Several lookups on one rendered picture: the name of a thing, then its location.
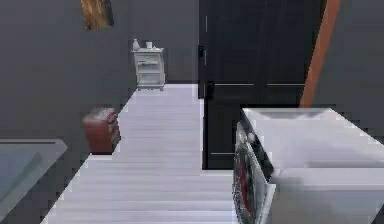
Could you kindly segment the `white bedside cabinet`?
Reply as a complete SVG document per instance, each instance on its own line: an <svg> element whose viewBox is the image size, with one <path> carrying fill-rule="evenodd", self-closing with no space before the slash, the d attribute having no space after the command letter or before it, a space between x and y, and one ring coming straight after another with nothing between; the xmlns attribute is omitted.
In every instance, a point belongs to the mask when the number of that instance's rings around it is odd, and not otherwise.
<svg viewBox="0 0 384 224"><path fill-rule="evenodd" d="M165 85L165 63L163 48L140 48L133 51L137 90L159 89Z"/></svg>

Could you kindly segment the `black room door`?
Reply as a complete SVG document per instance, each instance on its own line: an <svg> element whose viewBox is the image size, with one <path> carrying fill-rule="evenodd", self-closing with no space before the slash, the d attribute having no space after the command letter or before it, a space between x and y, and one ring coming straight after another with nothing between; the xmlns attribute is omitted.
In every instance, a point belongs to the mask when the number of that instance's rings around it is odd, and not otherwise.
<svg viewBox="0 0 384 224"><path fill-rule="evenodd" d="M204 170L231 170L241 109L300 105L327 0L199 0Z"/></svg>

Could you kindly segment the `white washing machine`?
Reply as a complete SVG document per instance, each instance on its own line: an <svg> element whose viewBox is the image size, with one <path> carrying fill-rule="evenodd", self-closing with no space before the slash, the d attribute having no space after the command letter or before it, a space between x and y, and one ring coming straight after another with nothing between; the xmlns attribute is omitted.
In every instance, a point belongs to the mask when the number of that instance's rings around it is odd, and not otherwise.
<svg viewBox="0 0 384 224"><path fill-rule="evenodd" d="M244 108L239 224L384 224L384 144L329 108Z"/></svg>

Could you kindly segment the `orange wooden plank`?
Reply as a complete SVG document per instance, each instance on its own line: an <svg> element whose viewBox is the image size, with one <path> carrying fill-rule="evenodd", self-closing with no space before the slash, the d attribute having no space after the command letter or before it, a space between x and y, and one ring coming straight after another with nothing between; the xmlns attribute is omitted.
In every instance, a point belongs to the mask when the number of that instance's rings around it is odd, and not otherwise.
<svg viewBox="0 0 384 224"><path fill-rule="evenodd" d="M325 5L319 33L316 39L316 45L300 101L301 108L310 108L313 103L315 90L325 62L341 2L342 0L327 0Z"/></svg>

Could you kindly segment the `orange framed wall picture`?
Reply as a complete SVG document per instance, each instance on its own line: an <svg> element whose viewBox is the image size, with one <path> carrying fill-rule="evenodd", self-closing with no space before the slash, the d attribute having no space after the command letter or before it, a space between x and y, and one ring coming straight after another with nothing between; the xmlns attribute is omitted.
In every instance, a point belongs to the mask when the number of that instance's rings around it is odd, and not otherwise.
<svg viewBox="0 0 384 224"><path fill-rule="evenodd" d="M81 0L81 8L87 31L114 25L111 0Z"/></svg>

